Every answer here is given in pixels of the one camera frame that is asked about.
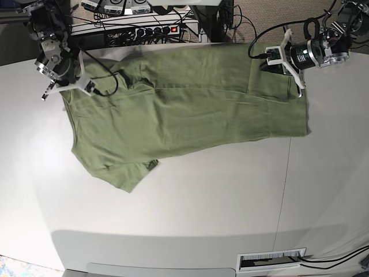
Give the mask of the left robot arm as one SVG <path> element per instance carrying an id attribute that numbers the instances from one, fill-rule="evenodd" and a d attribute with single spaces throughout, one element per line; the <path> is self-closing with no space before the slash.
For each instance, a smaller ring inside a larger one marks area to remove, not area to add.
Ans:
<path id="1" fill-rule="evenodd" d="M 303 26 L 305 41 L 294 43 L 292 29 L 284 27 L 284 38 L 265 49 L 263 72 L 293 77 L 298 97 L 306 88 L 303 71 L 338 65 L 349 59 L 353 41 L 368 35 L 368 1 L 341 1 L 336 10 L 326 11 L 320 23 L 309 18 Z"/>

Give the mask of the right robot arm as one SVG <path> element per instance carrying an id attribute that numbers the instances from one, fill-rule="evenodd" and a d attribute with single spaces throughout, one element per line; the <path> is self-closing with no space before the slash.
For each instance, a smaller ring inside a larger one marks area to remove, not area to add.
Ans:
<path id="1" fill-rule="evenodd" d="M 40 55 L 37 71 L 50 79 L 42 95 L 76 89 L 91 96 L 96 84 L 86 75 L 82 51 L 70 34 L 70 27 L 57 1 L 17 1 L 28 15 L 31 39 L 37 41 Z"/>

